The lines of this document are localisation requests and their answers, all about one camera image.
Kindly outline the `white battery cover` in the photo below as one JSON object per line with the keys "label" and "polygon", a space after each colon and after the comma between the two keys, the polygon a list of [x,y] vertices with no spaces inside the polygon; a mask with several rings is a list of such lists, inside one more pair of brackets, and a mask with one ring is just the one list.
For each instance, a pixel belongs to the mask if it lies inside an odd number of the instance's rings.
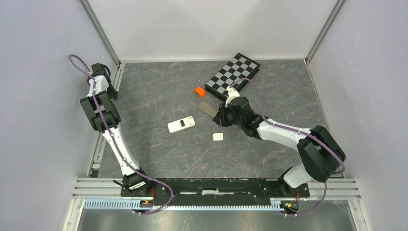
{"label": "white battery cover", "polygon": [[213,141],[222,141],[224,140],[223,133],[214,133],[213,134]]}

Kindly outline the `red white remote control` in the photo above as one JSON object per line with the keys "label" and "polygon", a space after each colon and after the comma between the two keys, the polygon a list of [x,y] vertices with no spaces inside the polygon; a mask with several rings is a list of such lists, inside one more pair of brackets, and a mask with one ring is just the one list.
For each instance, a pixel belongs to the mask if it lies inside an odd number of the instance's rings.
{"label": "red white remote control", "polygon": [[195,120],[192,116],[170,122],[167,125],[170,133],[175,133],[193,126],[195,126]]}

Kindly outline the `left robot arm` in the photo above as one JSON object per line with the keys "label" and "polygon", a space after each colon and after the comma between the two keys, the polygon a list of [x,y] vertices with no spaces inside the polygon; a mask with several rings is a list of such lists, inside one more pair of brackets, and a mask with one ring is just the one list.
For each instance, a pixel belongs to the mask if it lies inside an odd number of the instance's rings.
{"label": "left robot arm", "polygon": [[120,165],[122,182],[115,183],[127,193],[146,196],[151,191],[151,183],[142,176],[144,171],[131,155],[123,138],[121,117],[114,104],[118,92],[112,85],[110,74],[106,65],[93,64],[91,76],[87,80],[89,92],[80,100],[80,104],[92,128],[106,139]]}

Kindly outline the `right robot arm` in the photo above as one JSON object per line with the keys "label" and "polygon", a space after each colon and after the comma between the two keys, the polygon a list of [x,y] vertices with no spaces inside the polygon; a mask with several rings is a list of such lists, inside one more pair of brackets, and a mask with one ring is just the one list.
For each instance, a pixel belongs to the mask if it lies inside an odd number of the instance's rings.
{"label": "right robot arm", "polygon": [[325,127],[297,128],[278,123],[255,112],[245,97],[222,103],[213,122],[222,127],[236,125],[249,137],[273,141],[299,153],[302,163],[280,177],[278,191],[283,196],[291,196],[304,183],[326,182],[333,174],[345,171],[346,155]]}

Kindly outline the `white beige remote control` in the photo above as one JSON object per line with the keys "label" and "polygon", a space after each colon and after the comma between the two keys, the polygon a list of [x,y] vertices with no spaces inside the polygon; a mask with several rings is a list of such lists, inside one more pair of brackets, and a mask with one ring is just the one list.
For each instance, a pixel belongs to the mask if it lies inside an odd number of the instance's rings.
{"label": "white beige remote control", "polygon": [[218,113],[218,109],[206,101],[201,101],[198,107],[211,117],[215,117]]}

